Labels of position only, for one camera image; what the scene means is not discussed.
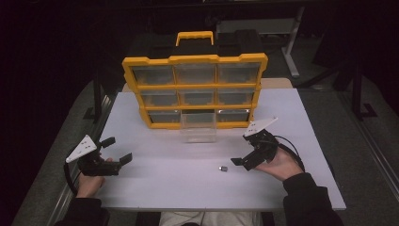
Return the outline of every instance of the white tabletop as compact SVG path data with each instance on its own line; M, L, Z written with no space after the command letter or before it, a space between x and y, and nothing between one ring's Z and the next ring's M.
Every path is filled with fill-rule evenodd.
M262 90L255 120L274 116L279 119L267 130L294 143L306 171L319 186L328 187L332 207L345 209L296 89ZM231 162L232 157L253 151L242 137L245 130L217 130L215 143L184 143L178 130L147 128L138 114L135 95L121 92L101 139L115 137L117 142L103 149L102 157L118 160L132 153L133 161L122 167L119 176L106 178L98 197L105 207L130 210L281 209L286 196L282 182ZM220 171L221 166L228 171Z

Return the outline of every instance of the black sleeve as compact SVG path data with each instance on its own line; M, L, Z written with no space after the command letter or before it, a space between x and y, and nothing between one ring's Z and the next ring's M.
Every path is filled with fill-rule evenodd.
M326 187L317 186L308 173L300 173L283 182L288 226L341 226L342 220L332 209Z
M108 224L109 212L101 200L76 198L71 201L64 219L55 226L103 226Z

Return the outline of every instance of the hand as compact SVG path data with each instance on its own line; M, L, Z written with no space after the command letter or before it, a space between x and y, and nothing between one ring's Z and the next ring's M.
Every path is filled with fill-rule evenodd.
M281 181L303 172L296 161L280 147L271 162L262 163L255 169L266 172Z
M108 158L106 161L112 162L112 158ZM81 173L79 175L79 188L76 198L93 198L104 182L105 178L103 176L92 177Z

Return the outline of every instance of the plastic drawer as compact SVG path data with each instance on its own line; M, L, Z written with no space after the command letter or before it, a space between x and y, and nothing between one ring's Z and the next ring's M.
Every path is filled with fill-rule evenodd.
M213 84L215 64L177 64L174 66L177 84Z
M181 133L189 143L208 143L216 141L215 111L182 110Z
M168 85L174 84L173 70L170 65L133 66L138 85Z
M148 111L152 123L180 122L179 110Z
M249 109L217 110L217 122L248 121Z
M145 106L177 105L175 90L142 90L140 91Z
M181 105L213 105L215 89L180 89L178 90Z
M261 63L227 63L217 65L217 83L256 83Z
M255 89L217 89L220 105L250 105Z

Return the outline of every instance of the person's left hand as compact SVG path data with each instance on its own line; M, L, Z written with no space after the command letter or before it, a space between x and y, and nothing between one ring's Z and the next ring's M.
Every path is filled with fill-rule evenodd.
M106 159L107 162L112 162L112 158ZM76 198L94 198L97 191L105 182L103 176L85 176L83 173L79 175L79 188L77 190Z

